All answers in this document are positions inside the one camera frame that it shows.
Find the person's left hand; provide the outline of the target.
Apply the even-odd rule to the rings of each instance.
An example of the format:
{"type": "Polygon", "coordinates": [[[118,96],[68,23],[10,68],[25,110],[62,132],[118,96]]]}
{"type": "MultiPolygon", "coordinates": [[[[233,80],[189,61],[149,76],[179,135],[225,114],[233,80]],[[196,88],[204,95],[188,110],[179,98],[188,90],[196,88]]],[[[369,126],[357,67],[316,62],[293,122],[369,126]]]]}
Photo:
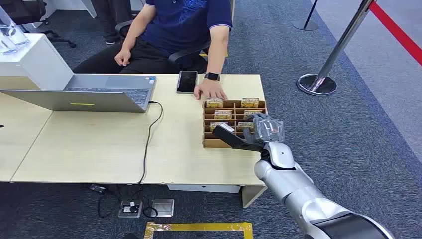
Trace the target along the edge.
{"type": "Polygon", "coordinates": [[[197,100],[204,98],[223,98],[227,99],[221,84],[219,81],[203,79],[203,81],[196,85],[193,92],[197,100]]]}

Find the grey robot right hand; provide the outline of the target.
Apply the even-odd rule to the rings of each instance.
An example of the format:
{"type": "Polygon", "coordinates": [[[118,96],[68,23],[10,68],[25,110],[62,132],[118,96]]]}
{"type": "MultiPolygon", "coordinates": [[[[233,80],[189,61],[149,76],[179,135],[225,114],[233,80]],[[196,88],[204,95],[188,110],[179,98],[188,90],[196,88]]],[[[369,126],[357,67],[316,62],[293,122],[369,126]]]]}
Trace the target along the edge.
{"type": "Polygon", "coordinates": [[[247,117],[253,123],[253,133],[250,128],[242,130],[248,143],[264,144],[266,142],[285,142],[284,123],[268,114],[258,113],[247,117]]]}

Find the person's right hand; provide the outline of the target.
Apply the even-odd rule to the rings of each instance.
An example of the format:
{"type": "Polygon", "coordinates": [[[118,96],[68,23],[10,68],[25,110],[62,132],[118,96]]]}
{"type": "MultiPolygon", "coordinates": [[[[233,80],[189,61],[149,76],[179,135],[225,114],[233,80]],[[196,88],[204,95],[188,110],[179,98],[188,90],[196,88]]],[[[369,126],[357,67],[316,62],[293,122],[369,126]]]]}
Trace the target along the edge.
{"type": "Polygon", "coordinates": [[[114,60],[119,66],[126,67],[130,63],[131,53],[128,49],[122,49],[120,50],[116,56],[114,57],[114,60]]]}

